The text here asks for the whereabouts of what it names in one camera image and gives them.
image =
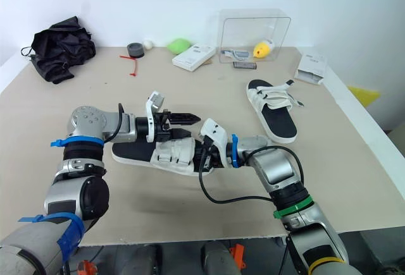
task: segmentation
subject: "folded black umbrella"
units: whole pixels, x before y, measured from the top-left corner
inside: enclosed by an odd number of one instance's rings
[[[73,78],[69,67],[83,64],[96,55],[90,38],[86,29],[78,24],[77,17],[71,17],[35,34],[31,44],[35,54],[30,55],[31,62],[48,82],[58,84]]]

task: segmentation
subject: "green sponge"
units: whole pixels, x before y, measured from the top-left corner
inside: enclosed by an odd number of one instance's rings
[[[178,55],[186,51],[191,46],[191,43],[185,39],[176,39],[167,46],[167,49],[172,53]]]

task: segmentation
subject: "yellow duck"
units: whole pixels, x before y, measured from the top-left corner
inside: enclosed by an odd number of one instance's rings
[[[274,48],[274,43],[271,40],[264,40],[257,43],[253,50],[253,56],[256,58],[264,58],[269,55],[271,50]]]

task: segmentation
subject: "red cable tie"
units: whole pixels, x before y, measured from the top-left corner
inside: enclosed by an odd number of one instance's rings
[[[135,77],[135,76],[137,75],[137,68],[138,68],[138,66],[137,66],[137,59],[136,59],[136,58],[131,58],[131,57],[128,57],[128,56],[122,56],[122,55],[120,55],[120,58],[131,59],[131,60],[133,60],[133,61],[135,62],[134,72],[131,73],[131,74],[129,74],[130,76],[134,76],[134,77]]]

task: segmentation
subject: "roll of tape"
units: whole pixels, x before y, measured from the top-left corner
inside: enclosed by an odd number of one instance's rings
[[[129,43],[127,46],[128,49],[128,55],[132,58],[141,58],[145,55],[144,52],[144,47],[142,46],[141,43],[135,42],[135,43]]]

